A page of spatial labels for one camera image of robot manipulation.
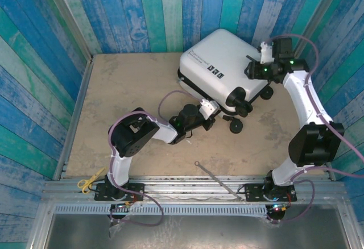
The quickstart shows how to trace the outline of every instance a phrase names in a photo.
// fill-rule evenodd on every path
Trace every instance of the wooden wall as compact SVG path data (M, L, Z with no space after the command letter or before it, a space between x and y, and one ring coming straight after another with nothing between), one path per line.
M25 248L86 66L53 0L0 0L0 249Z
M345 137L364 153L364 0L334 0L311 39L320 50L320 65L313 75L318 96L333 119L343 123ZM303 56L313 64L310 49ZM332 166L364 173L364 163L343 143ZM364 181L343 180L364 223Z
M181 52L218 28L302 34L320 0L65 0L91 53Z

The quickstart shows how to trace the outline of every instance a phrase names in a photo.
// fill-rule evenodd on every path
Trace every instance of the beige floor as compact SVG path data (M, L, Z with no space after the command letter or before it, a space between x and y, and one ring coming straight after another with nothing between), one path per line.
M120 116L143 107L157 116L160 100L181 89L177 83L180 53L98 55L73 144L67 176L90 176L108 166L107 131ZM198 128L193 137L170 146L151 140L133 158L131 176L203 175L194 166L199 160L216 175L265 175L287 157L289 141L298 131L293 103L282 85L273 84L269 101L258 98L254 110L243 119L240 134L217 118L206 132ZM182 94L170 96L162 114L176 115L188 103Z

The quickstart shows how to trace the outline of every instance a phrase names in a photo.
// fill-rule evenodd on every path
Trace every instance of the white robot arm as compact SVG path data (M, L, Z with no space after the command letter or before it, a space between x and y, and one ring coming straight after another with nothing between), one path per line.
M282 83L292 98L300 122L300 131L289 143L287 159L281 166L268 173L268 182L264 188L274 190L291 186L291 178L298 171L332 161L340 140L324 125L308 97L305 78L309 69L305 60L294 59L292 40L278 39L272 46L262 43L260 51L261 61L249 63L245 70L247 77ZM344 134L342 124L333 123L333 119L323 108L311 79L308 80L308 89L320 116L340 134Z
M200 105L187 104L178 116L172 117L169 123L143 114L132 115L120 121L111 135L111 142L116 148L113 163L113 177L117 185L122 186L129 180L131 159L151 139L162 140L168 144L176 144L185 138L186 132L199 126L209 130L214 117L220 112L216 101L203 99Z

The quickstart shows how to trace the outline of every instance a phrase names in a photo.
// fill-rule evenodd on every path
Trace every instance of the metal stick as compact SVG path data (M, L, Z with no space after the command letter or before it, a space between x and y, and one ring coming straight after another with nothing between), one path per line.
M199 161L195 162L195 166L201 168L204 172L206 172L212 179L214 179L216 182L218 182L223 188L225 188L230 194L237 197L240 201L242 201L241 197L237 195L234 191L232 191L227 185L225 185L222 181L220 181L218 178L215 177L214 174L212 174L211 171L207 170L205 167L203 167Z

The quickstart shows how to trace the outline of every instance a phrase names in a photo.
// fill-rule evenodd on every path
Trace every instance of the scissors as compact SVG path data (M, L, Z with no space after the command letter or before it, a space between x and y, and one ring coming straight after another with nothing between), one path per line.
M105 169L106 167L103 167L98 172L96 172L90 179L88 180L82 179L78 182L77 186L78 188L82 189L83 194L90 193L90 188L92 187L92 183L95 182L97 178L99 178L99 176L104 172Z

